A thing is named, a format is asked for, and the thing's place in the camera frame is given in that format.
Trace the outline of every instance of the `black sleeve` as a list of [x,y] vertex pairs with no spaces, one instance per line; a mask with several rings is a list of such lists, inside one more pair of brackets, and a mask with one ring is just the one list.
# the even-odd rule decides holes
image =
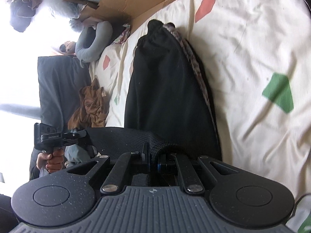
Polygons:
[[31,157],[30,157],[30,164],[29,164],[29,178],[30,178],[31,173],[32,173],[32,168],[37,164],[38,154],[40,152],[41,151],[36,150],[35,147],[32,150]]
[[31,175],[30,175],[29,180],[34,180],[34,179],[36,179],[36,178],[39,178],[40,171],[39,171],[39,169],[38,169],[36,166],[34,166],[34,167],[32,168],[32,170],[31,170],[30,173],[31,173]]
[[0,233],[10,232],[18,225],[11,207],[11,198],[0,194]]

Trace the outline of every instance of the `fingers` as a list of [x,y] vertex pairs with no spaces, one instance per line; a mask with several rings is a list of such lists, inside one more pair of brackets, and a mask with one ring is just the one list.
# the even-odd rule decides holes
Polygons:
[[54,172],[61,170],[63,168],[63,165],[62,163],[53,164],[53,165],[47,164],[45,167],[49,171],[49,173],[54,173]]
[[55,156],[55,157],[63,156],[64,154],[65,154],[64,147],[53,152],[53,156]]
[[52,158],[52,154],[47,154],[47,153],[43,153],[43,152],[38,154],[38,159],[40,159],[40,160],[48,160],[50,158]]
[[44,166],[45,161],[50,158],[52,158],[52,154],[39,153],[37,157],[36,167],[40,170]]
[[54,165],[54,164],[62,163],[63,161],[64,161],[63,156],[57,156],[57,157],[54,156],[52,159],[48,160],[48,164]]

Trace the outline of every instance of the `gray cloth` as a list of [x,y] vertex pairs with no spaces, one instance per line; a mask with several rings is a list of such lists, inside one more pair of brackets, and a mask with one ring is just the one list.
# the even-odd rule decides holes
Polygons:
[[65,157],[68,160],[68,163],[66,164],[67,168],[82,162],[87,162],[91,159],[88,152],[77,144],[66,147]]
[[45,166],[41,167],[41,169],[40,169],[40,174],[39,174],[39,178],[41,178],[41,177],[43,177],[43,176],[46,176],[46,175],[48,175],[48,174],[49,174],[49,172],[48,172],[48,170],[46,170]]
[[88,28],[84,28],[76,44],[76,55],[80,61],[92,62],[100,58],[103,50],[109,45],[112,37],[112,26],[108,21],[99,22],[96,26],[96,37],[89,48],[84,48]]

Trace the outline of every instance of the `black knit fabric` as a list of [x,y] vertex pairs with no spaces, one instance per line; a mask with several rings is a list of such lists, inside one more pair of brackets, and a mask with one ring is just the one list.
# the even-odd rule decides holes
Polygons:
[[0,194],[0,233],[8,233],[18,225],[11,207],[11,198]]
[[160,21],[148,23],[148,33],[138,40],[135,51],[124,126],[181,145],[191,158],[209,155],[221,160],[211,90],[200,71],[212,105],[208,106],[185,55],[185,43]]
[[144,143],[149,143],[153,162],[156,161],[158,154],[166,150],[175,151],[178,148],[151,132],[117,127],[86,128],[86,131],[91,144],[98,152],[101,155],[109,155],[111,159],[117,159],[126,152],[142,152]]

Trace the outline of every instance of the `gray pillow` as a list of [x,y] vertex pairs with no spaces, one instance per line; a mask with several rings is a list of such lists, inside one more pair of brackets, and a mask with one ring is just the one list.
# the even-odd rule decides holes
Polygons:
[[85,27],[76,44],[76,55],[80,61],[92,62],[100,58],[103,50],[110,44],[112,26],[108,21],[99,22],[96,26],[96,36],[89,48],[84,48],[88,28]]

